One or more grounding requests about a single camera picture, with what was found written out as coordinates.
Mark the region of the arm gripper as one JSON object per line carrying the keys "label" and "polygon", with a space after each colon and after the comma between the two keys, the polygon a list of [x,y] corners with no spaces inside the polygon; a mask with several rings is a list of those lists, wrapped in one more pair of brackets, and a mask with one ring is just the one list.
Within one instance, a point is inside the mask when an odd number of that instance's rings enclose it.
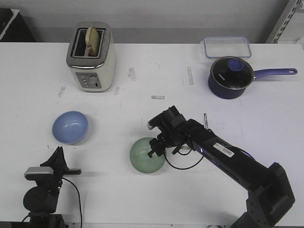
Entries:
{"label": "arm gripper", "polygon": [[165,129],[157,136],[157,139],[150,140],[151,151],[148,152],[149,158],[155,155],[161,157],[164,154],[164,148],[182,146],[183,141],[178,128],[186,123],[184,116],[173,105],[167,110],[161,112],[165,119]]}
{"label": "arm gripper", "polygon": [[45,166],[54,166],[57,162],[57,154],[59,152],[59,166],[55,166],[53,175],[48,175],[36,180],[37,186],[43,187],[49,191],[56,191],[62,186],[62,179],[65,175],[80,175],[81,169],[68,168],[62,146],[58,146],[50,158],[45,162]]}

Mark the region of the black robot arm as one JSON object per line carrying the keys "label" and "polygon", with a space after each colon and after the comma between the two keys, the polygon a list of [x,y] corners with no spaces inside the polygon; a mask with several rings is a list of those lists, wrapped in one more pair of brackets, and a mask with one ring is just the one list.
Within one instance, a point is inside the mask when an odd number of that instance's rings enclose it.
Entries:
{"label": "black robot arm", "polygon": [[281,164],[262,165],[160,105],[105,112],[64,154],[82,170],[72,180],[85,223],[271,228],[295,203]]}
{"label": "black robot arm", "polygon": [[62,180],[66,175],[80,175],[81,169],[67,166],[63,147],[58,146],[50,158],[37,167],[29,167],[24,177],[35,181],[36,186],[29,189],[23,198],[23,206],[29,211],[29,228],[67,228],[63,216],[56,213]]}

